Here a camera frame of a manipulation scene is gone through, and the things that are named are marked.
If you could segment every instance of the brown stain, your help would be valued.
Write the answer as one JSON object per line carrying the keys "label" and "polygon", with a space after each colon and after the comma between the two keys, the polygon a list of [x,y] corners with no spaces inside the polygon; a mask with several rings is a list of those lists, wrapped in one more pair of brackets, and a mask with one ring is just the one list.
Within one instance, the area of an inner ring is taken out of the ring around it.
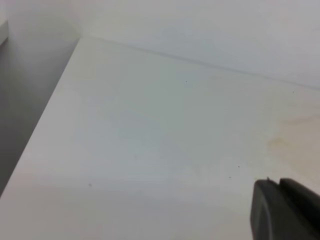
{"label": "brown stain", "polygon": [[277,161],[320,182],[320,115],[283,121],[267,149]]}
{"label": "brown stain", "polygon": [[320,110],[320,105],[316,103],[310,103],[308,102],[301,102],[301,99],[299,101],[288,101],[286,104],[289,108],[294,109],[310,109],[310,110]]}

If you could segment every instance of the white laminate surface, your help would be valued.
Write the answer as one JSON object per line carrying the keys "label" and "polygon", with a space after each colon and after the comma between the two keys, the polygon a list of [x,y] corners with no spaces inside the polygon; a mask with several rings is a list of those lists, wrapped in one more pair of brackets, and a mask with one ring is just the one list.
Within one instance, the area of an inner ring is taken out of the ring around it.
{"label": "white laminate surface", "polygon": [[254,181],[316,191],[320,91],[78,43],[0,199],[6,240],[251,238]]}

